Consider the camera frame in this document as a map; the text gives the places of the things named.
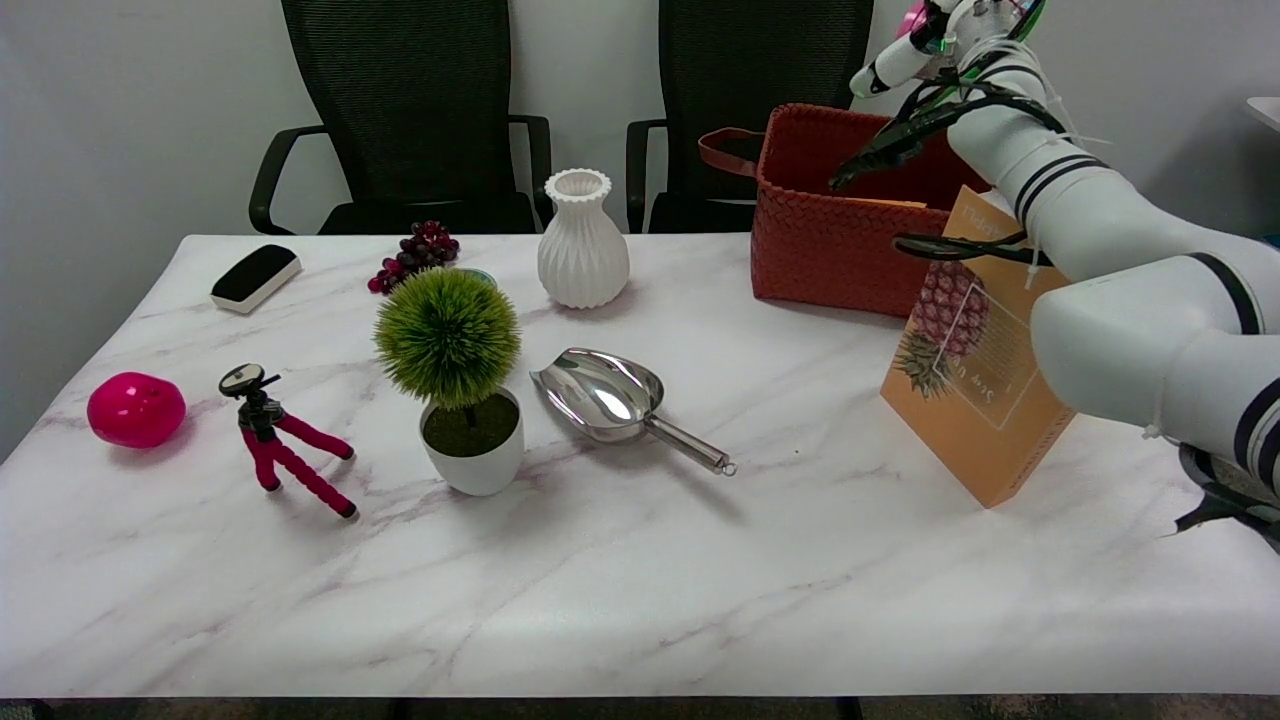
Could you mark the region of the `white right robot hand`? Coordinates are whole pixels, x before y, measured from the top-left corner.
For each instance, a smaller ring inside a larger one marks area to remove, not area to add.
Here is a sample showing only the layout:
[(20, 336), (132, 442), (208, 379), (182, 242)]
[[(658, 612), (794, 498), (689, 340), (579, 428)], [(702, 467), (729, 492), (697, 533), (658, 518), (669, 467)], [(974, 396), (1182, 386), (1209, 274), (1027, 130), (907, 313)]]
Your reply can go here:
[(964, 1), (915, 1), (893, 42), (849, 82), (855, 99), (879, 96), (919, 76), (955, 41), (954, 15)]

